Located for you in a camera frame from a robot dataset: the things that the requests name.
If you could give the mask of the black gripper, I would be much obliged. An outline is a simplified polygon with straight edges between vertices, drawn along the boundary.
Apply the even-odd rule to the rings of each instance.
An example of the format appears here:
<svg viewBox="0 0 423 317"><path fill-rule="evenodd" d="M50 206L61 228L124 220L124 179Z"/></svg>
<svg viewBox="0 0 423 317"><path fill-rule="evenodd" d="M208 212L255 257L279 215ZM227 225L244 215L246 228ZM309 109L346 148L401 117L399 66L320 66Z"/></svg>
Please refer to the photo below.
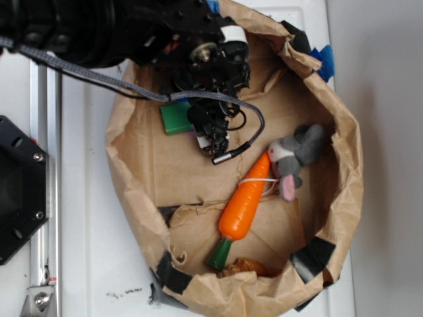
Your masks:
<svg viewBox="0 0 423 317"><path fill-rule="evenodd" d="M161 92L198 90L236 97L249 84L249 45L236 23L162 24L159 39L158 70L168 75L170 86ZM211 147L213 157L223 156L229 146L227 131L213 132L211 141L197 131L196 139L203 152Z"/></svg>

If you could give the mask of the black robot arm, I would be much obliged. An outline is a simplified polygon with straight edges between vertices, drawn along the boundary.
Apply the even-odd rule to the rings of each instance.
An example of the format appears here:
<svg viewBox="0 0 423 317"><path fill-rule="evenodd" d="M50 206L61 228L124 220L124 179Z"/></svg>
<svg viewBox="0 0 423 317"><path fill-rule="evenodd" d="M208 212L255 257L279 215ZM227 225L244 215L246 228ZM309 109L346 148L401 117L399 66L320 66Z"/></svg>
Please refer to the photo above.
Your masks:
<svg viewBox="0 0 423 317"><path fill-rule="evenodd" d="M245 32L217 1L2 1L1 47L48 51L89 69L129 59L169 71L214 163L249 148L229 150L229 118L241 110L215 98L236 98L250 77Z"/></svg>

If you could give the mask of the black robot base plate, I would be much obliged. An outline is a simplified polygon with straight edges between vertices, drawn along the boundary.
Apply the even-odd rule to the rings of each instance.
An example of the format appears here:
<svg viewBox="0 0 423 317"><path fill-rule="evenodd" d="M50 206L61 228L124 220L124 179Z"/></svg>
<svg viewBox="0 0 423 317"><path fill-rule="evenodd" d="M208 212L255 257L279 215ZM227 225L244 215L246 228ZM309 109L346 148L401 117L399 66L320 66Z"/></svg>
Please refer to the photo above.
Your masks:
<svg viewBox="0 0 423 317"><path fill-rule="evenodd" d="M47 154L1 116L1 265L47 220Z"/></svg>

